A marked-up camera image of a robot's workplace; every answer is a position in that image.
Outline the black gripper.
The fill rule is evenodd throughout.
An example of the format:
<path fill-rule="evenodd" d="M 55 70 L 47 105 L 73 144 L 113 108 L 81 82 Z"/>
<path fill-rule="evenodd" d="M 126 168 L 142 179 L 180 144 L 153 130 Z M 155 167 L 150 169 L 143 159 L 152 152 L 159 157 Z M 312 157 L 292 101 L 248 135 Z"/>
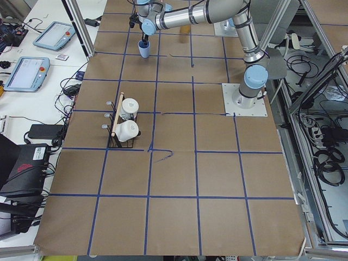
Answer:
<path fill-rule="evenodd" d="M 142 30 L 141 42 L 143 45 L 148 45 L 147 25 L 145 23 L 141 23 L 140 28 Z"/>

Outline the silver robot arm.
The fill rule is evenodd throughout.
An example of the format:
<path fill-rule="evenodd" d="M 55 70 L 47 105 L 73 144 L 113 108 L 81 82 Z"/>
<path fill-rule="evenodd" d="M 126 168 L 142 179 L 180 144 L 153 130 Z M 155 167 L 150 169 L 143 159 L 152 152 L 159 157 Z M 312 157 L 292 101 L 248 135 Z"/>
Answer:
<path fill-rule="evenodd" d="M 233 19 L 229 18 L 229 19 L 221 22 L 221 27 L 222 27 L 222 30 L 226 31 L 226 32 L 234 30 L 235 25 L 233 23 Z"/>
<path fill-rule="evenodd" d="M 265 56 L 253 24 L 248 1 L 199 1 L 188 7 L 173 9 L 164 1 L 131 1 L 134 12 L 130 27 L 139 25 L 141 43 L 149 46 L 149 36 L 159 30 L 196 25 L 214 25 L 217 35 L 236 33 L 244 52 L 246 70 L 243 81 L 233 91 L 232 102 L 241 109 L 251 109 L 261 98 L 260 91 L 268 79 Z"/>

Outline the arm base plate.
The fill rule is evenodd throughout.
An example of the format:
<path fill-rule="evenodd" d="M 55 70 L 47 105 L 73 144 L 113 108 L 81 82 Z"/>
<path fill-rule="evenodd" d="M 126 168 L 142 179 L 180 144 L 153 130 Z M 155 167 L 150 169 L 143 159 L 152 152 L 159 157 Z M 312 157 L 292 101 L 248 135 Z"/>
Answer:
<path fill-rule="evenodd" d="M 237 30 L 231 26 L 229 21 L 214 23 L 215 36 L 237 38 Z"/>
<path fill-rule="evenodd" d="M 260 91 L 257 97 L 246 98 L 236 83 L 222 83 L 223 102 L 227 116 L 267 117 L 267 110 Z"/>

